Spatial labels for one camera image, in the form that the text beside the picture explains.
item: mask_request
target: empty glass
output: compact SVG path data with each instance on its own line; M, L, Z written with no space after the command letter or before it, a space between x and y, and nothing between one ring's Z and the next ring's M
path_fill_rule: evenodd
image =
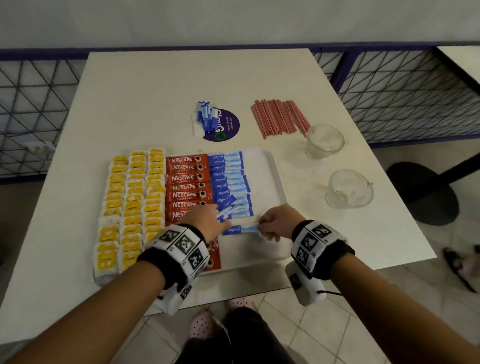
M317 124L308 130L305 154L311 159L322 159L343 148L343 135L333 126Z
M330 177L325 200L333 208L368 205L373 198L373 183L354 170L337 170Z

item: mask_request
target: shoe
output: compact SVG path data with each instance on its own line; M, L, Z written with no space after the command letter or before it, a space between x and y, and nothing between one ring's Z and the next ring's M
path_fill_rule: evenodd
M216 331L217 324L208 311L199 313L190 323L190 338L209 339L214 336Z
M239 297L239 298L234 298L233 300L228 300L227 306L230 311L233 311L238 307L247 307L252 310L255 310L255 307L253 306L253 302L248 297Z

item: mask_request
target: purple sticker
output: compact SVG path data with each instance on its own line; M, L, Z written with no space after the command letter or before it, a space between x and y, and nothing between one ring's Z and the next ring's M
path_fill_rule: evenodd
M237 135L240 129L239 119L230 111L218 109L218 127L214 132L205 133L204 139L211 142L223 142Z

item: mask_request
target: tray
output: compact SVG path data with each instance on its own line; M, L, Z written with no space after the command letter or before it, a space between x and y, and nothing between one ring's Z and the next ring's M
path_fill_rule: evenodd
M256 223L271 207L287 203L273 155L260 148L245 149L242 154L245 175L252 191L250 197L254 216L233 219L233 225ZM220 235L218 244L222 268L202 274L271 263L289 257L292 248L290 239L269 242L256 233Z

